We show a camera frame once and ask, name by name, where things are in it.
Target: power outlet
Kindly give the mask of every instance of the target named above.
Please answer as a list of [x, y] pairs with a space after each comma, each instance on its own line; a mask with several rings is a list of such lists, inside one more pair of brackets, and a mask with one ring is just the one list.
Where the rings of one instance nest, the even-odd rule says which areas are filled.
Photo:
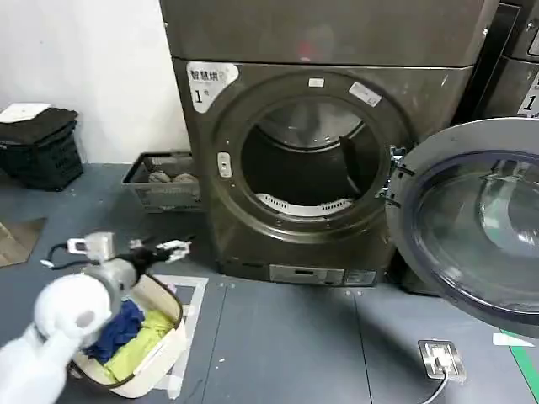
[[436, 363], [436, 358], [445, 355], [449, 358], [449, 380], [466, 380], [466, 371], [462, 364], [461, 355], [451, 341], [419, 341], [419, 351], [423, 357], [423, 363], [427, 375], [431, 379], [443, 379], [444, 370]]

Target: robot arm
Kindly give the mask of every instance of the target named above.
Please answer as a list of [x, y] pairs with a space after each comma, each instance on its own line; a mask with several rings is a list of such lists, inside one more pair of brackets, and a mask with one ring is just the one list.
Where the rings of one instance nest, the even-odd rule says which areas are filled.
[[[115, 257], [110, 233], [70, 240], [70, 253], [84, 253], [99, 264], [56, 279], [41, 291], [35, 322], [0, 349], [0, 404], [54, 403], [66, 384], [72, 356], [97, 341], [122, 298], [154, 263], [184, 258], [189, 245], [173, 241], [149, 249], [131, 242], [128, 254]], [[44, 264], [54, 268], [50, 261]]]

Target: door hinge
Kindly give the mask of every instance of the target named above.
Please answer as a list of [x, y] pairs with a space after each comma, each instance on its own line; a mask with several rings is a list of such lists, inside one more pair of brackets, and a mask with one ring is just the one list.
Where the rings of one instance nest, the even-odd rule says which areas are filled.
[[391, 159], [391, 167], [389, 169], [389, 176], [387, 177], [387, 180], [384, 183], [384, 186], [381, 187], [380, 190], [376, 193], [377, 198], [391, 200], [390, 198], [388, 198], [389, 183], [391, 182], [391, 176], [393, 174], [393, 171], [395, 171], [396, 169], [402, 169], [408, 175], [414, 175], [413, 171], [410, 171], [407, 168], [400, 166], [401, 160], [403, 160], [403, 158], [406, 156], [407, 153], [408, 153], [408, 150], [406, 150], [406, 147], [396, 147], [393, 145], [389, 146], [389, 156]]

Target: yellow-green cloth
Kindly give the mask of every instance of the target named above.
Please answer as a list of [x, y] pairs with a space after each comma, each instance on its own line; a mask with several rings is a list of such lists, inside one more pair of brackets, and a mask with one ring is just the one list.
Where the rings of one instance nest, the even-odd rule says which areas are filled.
[[148, 353], [173, 329], [174, 324], [160, 311], [147, 311], [138, 335], [118, 350], [104, 364], [112, 380], [122, 381], [130, 376]]

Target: black crate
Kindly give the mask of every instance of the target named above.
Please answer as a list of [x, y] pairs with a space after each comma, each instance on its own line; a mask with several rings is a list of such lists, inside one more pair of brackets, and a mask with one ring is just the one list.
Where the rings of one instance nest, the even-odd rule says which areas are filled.
[[0, 168], [24, 186], [62, 191], [83, 173], [72, 122], [32, 145], [0, 143]]

